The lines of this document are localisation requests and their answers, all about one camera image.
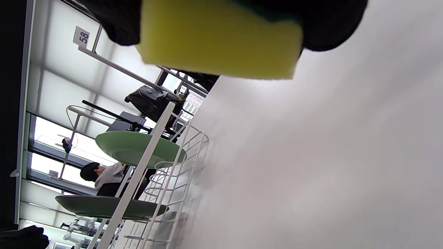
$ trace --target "black fabric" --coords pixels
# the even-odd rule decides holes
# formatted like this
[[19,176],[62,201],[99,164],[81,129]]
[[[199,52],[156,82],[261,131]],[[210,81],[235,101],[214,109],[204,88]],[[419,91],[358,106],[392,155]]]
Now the black fabric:
[[368,0],[236,0],[270,21],[293,18],[303,26],[303,46],[327,51],[357,29]]
[[100,21],[111,41],[123,46],[140,42],[141,0],[78,0]]
[[[154,122],[158,122],[170,101],[175,103],[172,112],[176,115],[180,113],[185,102],[170,92],[158,91],[149,86],[140,87],[137,91],[128,95],[125,101],[131,102],[144,116]],[[175,117],[171,116],[166,124],[166,128],[171,127],[174,120]]]
[[[142,195],[143,191],[146,189],[146,186],[149,183],[149,177],[151,175],[154,175],[157,172],[156,169],[148,169],[142,183],[140,184],[140,187],[134,197],[135,200],[138,200],[140,196]],[[123,187],[123,190],[119,197],[123,196],[124,191],[126,190],[126,187],[129,185],[129,183],[126,183]],[[97,193],[97,196],[110,196],[114,197],[117,194],[118,188],[120,187],[120,183],[105,183],[101,186],[100,190]]]
[[0,233],[1,249],[45,249],[49,245],[44,229],[29,226],[18,231]]
[[[112,41],[120,45],[140,42],[141,0],[78,1],[103,24]],[[368,0],[234,1],[269,21],[288,18],[300,21],[303,46],[313,51],[327,51],[345,42],[358,27],[368,3]]]

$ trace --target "white wire rack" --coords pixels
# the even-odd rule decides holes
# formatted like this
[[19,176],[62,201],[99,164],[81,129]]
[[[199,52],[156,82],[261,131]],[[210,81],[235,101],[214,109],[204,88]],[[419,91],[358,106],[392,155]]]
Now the white wire rack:
[[[138,186],[140,185],[141,180],[146,174],[146,166],[152,156],[154,148],[156,147],[160,136],[165,129],[169,117],[171,115],[174,115],[172,112],[174,106],[175,104],[173,103],[168,104],[161,118],[157,122],[157,125],[154,127],[154,130],[151,133],[151,141],[146,147],[146,150],[140,159],[139,165],[136,167],[134,174],[129,181],[129,184],[123,196],[121,197],[112,218],[109,221],[108,227],[103,234],[100,243],[98,244],[97,249],[108,248],[110,244],[113,244],[113,238],[115,239],[117,237],[116,235],[120,233],[121,227],[123,226],[120,226],[118,230],[117,226],[120,223],[123,217],[123,213],[125,212],[131,198],[133,198],[134,193],[138,191]],[[205,144],[209,142],[208,136],[206,136],[203,131],[198,130],[197,128],[192,126],[191,122],[192,120],[186,122],[185,125],[175,135],[177,136],[181,134],[179,141],[180,149],[175,156],[174,162],[163,161],[158,162],[155,165],[157,173],[150,177],[151,184],[144,192],[146,193],[145,201],[157,203],[157,208],[151,219],[134,222],[130,234],[123,236],[123,238],[126,239],[124,245],[125,248],[134,248],[134,243],[136,243],[135,248],[146,248],[148,242],[151,242],[151,248],[153,247],[154,242],[165,243],[166,249],[170,247],[172,239],[174,238],[175,231],[177,230],[178,221],[184,207],[186,196],[189,190],[189,185],[192,181],[193,170],[195,168],[197,158]],[[193,133],[195,134],[188,139],[188,134],[190,130],[193,130]],[[182,149],[187,151],[187,156],[185,160],[183,160],[183,162],[178,163]],[[178,178],[181,178],[181,181],[183,182],[182,184],[178,185]],[[178,200],[172,201],[174,191],[180,193],[181,196]],[[175,217],[173,219],[165,219],[165,214],[162,217],[159,217],[158,213],[160,209],[160,204],[168,206],[171,211],[175,210]],[[172,224],[167,239],[156,239],[159,230],[153,229],[155,223]]]

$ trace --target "number 58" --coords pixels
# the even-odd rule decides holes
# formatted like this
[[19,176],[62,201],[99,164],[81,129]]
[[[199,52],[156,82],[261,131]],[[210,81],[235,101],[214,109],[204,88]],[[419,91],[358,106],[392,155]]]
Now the number 58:
[[87,42],[88,42],[88,38],[89,38],[89,35],[88,35],[88,34],[85,34],[85,33],[83,33],[83,32],[80,33],[80,37],[79,37],[79,40],[80,40],[80,41],[82,41],[82,42],[84,42],[84,43],[87,43]]

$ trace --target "window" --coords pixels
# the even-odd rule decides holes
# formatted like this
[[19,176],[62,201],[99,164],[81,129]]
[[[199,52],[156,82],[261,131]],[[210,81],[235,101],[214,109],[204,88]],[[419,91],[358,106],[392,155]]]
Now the window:
[[[31,169],[44,174],[49,174],[49,170],[58,172],[60,177],[62,173],[63,163],[52,160],[50,158],[33,153],[31,155]],[[83,186],[94,188],[94,182],[88,182],[80,177],[80,169],[70,165],[66,165],[63,171],[63,180],[81,184]]]
[[172,74],[168,74],[166,76],[165,81],[163,82],[163,87],[170,90],[171,92],[174,92],[175,89],[177,89],[177,87],[180,85],[180,82],[182,80],[180,80],[179,78],[175,77]]
[[49,171],[52,170],[58,172],[58,175],[60,176],[62,168],[63,164],[61,162],[57,162],[55,160],[52,160],[50,158],[35,153],[31,155],[32,170],[36,170],[44,174],[49,174]]
[[[48,145],[60,151],[62,148],[62,139],[71,138],[72,131],[58,124],[37,117],[35,120],[34,141]],[[76,133],[72,141],[70,154],[84,158],[89,161],[98,162],[103,165],[113,165],[117,161],[105,154],[95,143],[95,140]]]
[[73,183],[81,184],[87,187],[95,187],[95,182],[85,181],[80,177],[80,169],[77,169],[73,166],[66,165],[65,170],[62,176],[63,180],[67,180]]

